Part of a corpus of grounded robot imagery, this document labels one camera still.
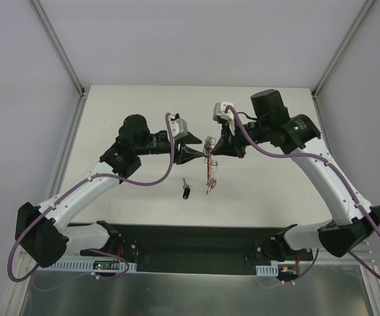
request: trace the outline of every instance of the wire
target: wire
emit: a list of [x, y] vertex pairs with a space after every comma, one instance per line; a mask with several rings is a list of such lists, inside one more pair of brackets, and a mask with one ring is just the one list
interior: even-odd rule
[[257, 120], [255, 117], [250, 117], [250, 116], [248, 116], [248, 114], [247, 113], [245, 113], [245, 112], [238, 112], [238, 114], [242, 114], [242, 115], [244, 115], [247, 119], [249, 119], [249, 120]]
[[[115, 178], [115, 179], [118, 179], [118, 180], [121, 180], [123, 182], [127, 182], [127, 183], [131, 183], [131, 184], [134, 184], [134, 185], [137, 185], [137, 186], [155, 186], [156, 184], [159, 184], [161, 183], [162, 181], [164, 181], [168, 176], [169, 174], [171, 173], [171, 170], [172, 170], [172, 166], [173, 166], [173, 163], [174, 163], [174, 156], [175, 156], [175, 149], [174, 149], [174, 138], [173, 138], [173, 134], [172, 134], [172, 130], [171, 130], [171, 126], [169, 124], [169, 117], [171, 116], [170, 113], [166, 113], [165, 115], [165, 121], [166, 121], [166, 126], [167, 126], [167, 130], [168, 130], [168, 136], [169, 136], [169, 139], [170, 139], [170, 143], [171, 143], [171, 154], [170, 154], [170, 159], [169, 159], [169, 166], [168, 166], [168, 169], [166, 171], [166, 173], [159, 179], [159, 180], [156, 180], [156, 181], [153, 181], [153, 182], [137, 182], [137, 181], [133, 181], [133, 180], [129, 180], [127, 178], [123, 178], [121, 176], [117, 176], [115, 174], [109, 174], [109, 173], [99, 173], [99, 174], [94, 174], [93, 176], [90, 177], [91, 180], [94, 180], [96, 178], [101, 178], [101, 177], [107, 177], [107, 178]], [[75, 186], [73, 186], [71, 189], [69, 189], [68, 191], [66, 191], [61, 197], [59, 197], [55, 202], [54, 202], [54, 206], [60, 204], [60, 202], [62, 202], [64, 199], [66, 199], [69, 195], [71, 195], [75, 190], [77, 190], [79, 187], [81, 187], [83, 184], [89, 182], [90, 180], [88, 178], [86, 179], [83, 179], [81, 180], [79, 183], [77, 183]], [[11, 251], [10, 251], [10, 254], [9, 254], [9, 258], [8, 258], [8, 263], [7, 263], [7, 273], [8, 273], [8, 277], [10, 278], [10, 280], [12, 280], [13, 282], [22, 282], [24, 280], [26, 280], [28, 277], [30, 277], [35, 271], [36, 269], [39, 267], [38, 264], [36, 264], [32, 270], [30, 270], [26, 275], [22, 276], [21, 278], [16, 278], [14, 276], [14, 273], [13, 273], [13, 261], [14, 261], [14, 255], [15, 255], [15, 252], [17, 250], [17, 248], [19, 247], [21, 241], [23, 241], [24, 237], [29, 233], [29, 231], [31, 231], [39, 222], [41, 219], [43, 219], [50, 211], [52, 211], [53, 208], [52, 206], [49, 206], [41, 215], [39, 215], [29, 226], [26, 227], [26, 229], [24, 229], [24, 231], [20, 234], [20, 236], [17, 238], [17, 240], [15, 241], [13, 247], [11, 248]]]
[[204, 163], [207, 164], [207, 187], [214, 188], [216, 186], [216, 177], [214, 173], [217, 171], [218, 162], [211, 158], [211, 152], [216, 144], [216, 138], [208, 136], [204, 141], [203, 153], [206, 156]]
[[[230, 105], [228, 105], [226, 107], [226, 109], [225, 109], [225, 112], [228, 112], [228, 111], [231, 111], [232, 113], [234, 113], [235, 121], [236, 121], [238, 127], [241, 129], [242, 134], [247, 139], [247, 141], [250, 143], [250, 145], [253, 146], [260, 153], [262, 153], [262, 154], [264, 154], [264, 155], [266, 155], [268, 157], [272, 157], [272, 158], [309, 157], [309, 158], [314, 158], [314, 159], [320, 160], [323, 163], [325, 163], [330, 169], [332, 169], [332, 171], [334, 173], [336, 173], [336, 175], [339, 177], [340, 181], [342, 181], [343, 185], [348, 190], [351, 198], [354, 200], [355, 204], [358, 206], [358, 209], [361, 211], [361, 213], [364, 215], [364, 217], [369, 221], [371, 227], [374, 229], [374, 231], [376, 232], [376, 234], [380, 237], [380, 229], [379, 229], [379, 227], [375, 224], [375, 222], [373, 221], [373, 219], [371, 218], [371, 216], [369, 216], [369, 214], [366, 211], [366, 209], [364, 208], [364, 206], [361, 205], [360, 200], [358, 199], [358, 197], [356, 196], [355, 192], [351, 188], [351, 186], [350, 186], [348, 180], [346, 179], [346, 177], [337, 169], [337, 167], [334, 164], [330, 163], [326, 158], [324, 158], [322, 156], [319, 156], [319, 155], [315, 155], [313, 153], [289, 153], [289, 154], [270, 153], [270, 152], [264, 150], [263, 148], [261, 148], [260, 146], [258, 146], [251, 139], [250, 135], [248, 135], [247, 131], [245, 130], [244, 125], [241, 122], [241, 119], [239, 118], [238, 113], [236, 112], [236, 110], [233, 107], [231, 107]], [[378, 278], [380, 280], [380, 275], [377, 272], [375, 272], [365, 261], [363, 261], [361, 258], [359, 258], [355, 253], [353, 253], [351, 251], [348, 251], [348, 253], [353, 258], [355, 258], [364, 268], [366, 268], [372, 275], [374, 275], [376, 278]]]

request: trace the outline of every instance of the robotic arm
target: robotic arm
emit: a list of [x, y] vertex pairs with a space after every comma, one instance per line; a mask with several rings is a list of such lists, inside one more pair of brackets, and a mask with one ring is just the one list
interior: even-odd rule
[[120, 234], [106, 222], [73, 227], [68, 224], [101, 194], [121, 184], [119, 177], [127, 179], [136, 172], [141, 166], [139, 155], [171, 154], [171, 163], [163, 178], [147, 184], [127, 181], [145, 186], [163, 181], [173, 163], [180, 165], [204, 156], [187, 147], [186, 144], [202, 141], [189, 133], [185, 120], [176, 114], [174, 119], [167, 118], [167, 124], [168, 132], [150, 134], [143, 116], [126, 117], [115, 143], [78, 182], [37, 206], [26, 203], [18, 210], [16, 240], [20, 239], [19, 244], [40, 267], [51, 266], [66, 252], [77, 253], [90, 248], [107, 253], [116, 250]]
[[213, 120], [222, 125], [222, 132], [212, 154], [243, 158], [247, 145], [270, 142], [284, 155], [267, 153], [258, 146], [256, 149], [276, 158], [290, 157], [311, 180], [332, 215], [332, 220], [324, 223], [286, 227], [263, 245], [263, 254], [284, 261], [294, 250], [324, 247], [336, 257], [344, 256], [374, 231], [362, 209], [379, 226], [380, 206], [372, 206], [347, 180], [310, 118], [289, 117], [278, 91], [259, 92], [251, 100], [257, 117], [244, 125], [234, 117], [237, 113], [232, 103], [216, 104]]

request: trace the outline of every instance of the red wire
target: red wire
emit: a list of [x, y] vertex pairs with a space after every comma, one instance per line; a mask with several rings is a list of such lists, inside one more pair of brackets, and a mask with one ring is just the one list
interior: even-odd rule
[[211, 164], [211, 156], [207, 155], [207, 183], [210, 181], [210, 164]]

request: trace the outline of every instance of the metal frame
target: metal frame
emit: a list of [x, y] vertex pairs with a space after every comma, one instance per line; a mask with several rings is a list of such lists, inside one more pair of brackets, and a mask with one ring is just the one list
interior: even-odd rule
[[[380, 316], [380, 282], [366, 268], [363, 266], [360, 266], [360, 268], [373, 314]], [[379, 272], [376, 265], [371, 266], [371, 268], [375, 272]]]
[[333, 54], [332, 59], [330, 60], [330, 63], [327, 65], [325, 72], [323, 73], [319, 82], [317, 83], [317, 86], [313, 90], [312, 94], [314, 99], [319, 95], [320, 91], [323, 89], [323, 86], [326, 84], [327, 80], [329, 79], [329, 76], [332, 74], [332, 72], [338, 65], [340, 58], [348, 49], [348, 46], [354, 38], [355, 34], [358, 32], [361, 25], [364, 23], [364, 20], [367, 18], [368, 14], [371, 12], [371, 9], [374, 7], [374, 4], [376, 4], [377, 1], [378, 0], [366, 0], [362, 5], [360, 11], [358, 12], [354, 21], [350, 25], [347, 33], [343, 37], [339, 46], [337, 47], [335, 54]]
[[[43, 9], [40, 1], [29, 0], [29, 2], [31, 4], [32, 9], [34, 10], [36, 14], [36, 17], [41, 23], [41, 26], [44, 29], [48, 37], [48, 40], [50, 41], [55, 53], [57, 54], [60, 60], [60, 63], [64, 67], [68, 77], [70, 78], [71, 82], [74, 84], [74, 87], [78, 95], [80, 96], [80, 99], [74, 111], [73, 118], [68, 128], [67, 137], [63, 144], [63, 150], [59, 158], [59, 161], [57, 163], [55, 175], [53, 177], [53, 180], [51, 181], [50, 190], [48, 191], [48, 196], [50, 197], [58, 193], [59, 190], [61, 189], [65, 171], [68, 165], [68, 160], [70, 158], [70, 154], [72, 151], [72, 146], [77, 134], [80, 120], [82, 118], [84, 106], [86, 104], [86, 99], [87, 99], [89, 89], [88, 88], [85, 89], [82, 86], [80, 79], [78, 78], [73, 66], [71, 65], [71, 62], [61, 42], [59, 41], [59, 38], [52, 24], [50, 23], [48, 16], [45, 10]], [[326, 126], [321, 118], [319, 106], [317, 104], [317, 96], [320, 93], [320, 91], [323, 89], [330, 75], [332, 74], [336, 66], [338, 65], [338, 62], [340, 61], [341, 57], [344, 55], [344, 52], [348, 49], [349, 44], [351, 43], [353, 37], [355, 36], [357, 31], [360, 29], [361, 25], [363, 24], [368, 14], [371, 12], [376, 2], [377, 0], [366, 0], [364, 2], [357, 16], [355, 17], [354, 21], [349, 27], [349, 30], [347, 31], [346, 35], [342, 39], [340, 45], [337, 47], [337, 50], [335, 51], [335, 54], [333, 55], [325, 72], [321, 76], [319, 82], [317, 83], [316, 87], [313, 89], [313, 92], [312, 92], [313, 102], [315, 105], [315, 109], [317, 111], [317, 116], [319, 118], [320, 125], [322, 127], [323, 138], [325, 139], [327, 146], [330, 150], [332, 148], [327, 138]], [[356, 249], [356, 252], [357, 254], [360, 254], [361, 257], [364, 258], [367, 263], [369, 263], [370, 265], [373, 265], [373, 268], [375, 270], [377, 270], [377, 267], [375, 266], [376, 262], [373, 259], [372, 251], [369, 250], [368, 246], [369, 246], [369, 242], [364, 242], [358, 246], [358, 249]], [[68, 256], [65, 256], [65, 258], [78, 259], [78, 258], [83, 258], [83, 257], [80, 257], [78, 255], [68, 255]], [[318, 259], [318, 263], [321, 265], [322, 264], [331, 264], [331, 265], [340, 265], [340, 264], [343, 264], [343, 265], [356, 264], [357, 265], [358, 264], [351, 257], [345, 256], [343, 258], [335, 258], [329, 255], [326, 251], [321, 251], [320, 257]], [[30, 256], [27, 253], [21, 253], [19, 256], [18, 265], [16, 267], [15, 274], [24, 275], [33, 267], [33, 265], [34, 265], [34, 262], [30, 258]], [[363, 267], [361, 267], [361, 271], [362, 271], [362, 275], [363, 275], [365, 286], [366, 286], [366, 292], [369, 296], [369, 300], [371, 302], [373, 312], [375, 315], [380, 315], [380, 282], [374, 276], [372, 276], [368, 271], [366, 271]], [[7, 295], [5, 297], [4, 304], [3, 304], [2, 315], [6, 315], [6, 316], [19, 315], [22, 304], [24, 302], [24, 297], [26, 295], [27, 287], [28, 287], [28, 281], [10, 284], [9, 289], [7, 290]]]
[[52, 185], [51, 185], [49, 192], [48, 192], [48, 195], [47, 195], [48, 198], [59, 193], [59, 191], [61, 190], [65, 171], [67, 170], [68, 161], [70, 160], [72, 145], [74, 144], [74, 141], [76, 139], [78, 126], [80, 125], [80, 121], [82, 119], [84, 106], [86, 105], [89, 90], [90, 89], [88, 89], [88, 88], [84, 89], [83, 95], [78, 100], [78, 103], [77, 103], [76, 108], [74, 110], [74, 114], [73, 114], [72, 119], [71, 119], [70, 124], [69, 124], [67, 136], [66, 136], [64, 144], [63, 144], [63, 150], [61, 152], [61, 156], [59, 157], [59, 160], [57, 163], [55, 176], [54, 176], [53, 180], [51, 181]]
[[67, 53], [65, 53], [64, 47], [59, 41], [58, 35], [57, 33], [55, 33], [55, 30], [53, 29], [53, 26], [49, 21], [45, 10], [42, 7], [42, 4], [39, 0], [29, 0], [29, 2], [33, 8], [33, 11], [35, 12], [36, 17], [42, 25], [42, 28], [45, 31], [48, 40], [51, 42], [53, 50], [57, 54], [59, 62], [62, 64], [65, 71], [67, 72], [67, 75], [70, 78], [71, 82], [74, 84], [74, 87], [76, 88], [78, 94], [82, 96], [84, 92], [84, 87], [81, 84], [80, 79], [78, 79], [77, 73], [74, 71], [70, 59], [68, 58]]

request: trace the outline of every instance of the white table surface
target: white table surface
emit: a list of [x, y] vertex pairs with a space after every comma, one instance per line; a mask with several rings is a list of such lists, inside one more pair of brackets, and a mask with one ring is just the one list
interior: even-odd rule
[[[68, 162], [63, 188], [86, 174], [117, 137], [125, 117], [144, 115], [152, 133], [165, 130], [167, 111], [180, 113], [189, 130], [204, 140], [219, 139], [221, 127], [212, 121], [218, 101], [235, 104], [254, 115], [250, 96], [266, 88], [182, 86], [92, 86]], [[305, 114], [319, 127], [309, 89], [276, 88], [290, 116]], [[269, 144], [263, 148], [276, 153]], [[191, 145], [202, 150], [202, 145]], [[163, 183], [152, 187], [121, 184], [99, 197], [75, 219], [77, 223], [169, 224], [196, 226], [287, 226], [330, 219], [330, 212], [307, 176], [290, 159], [272, 159], [247, 148], [243, 159], [218, 156], [217, 185], [206, 196], [206, 164], [196, 159], [174, 165]], [[168, 155], [142, 156], [131, 176], [149, 182], [167, 169]], [[182, 198], [182, 178], [192, 185]]]

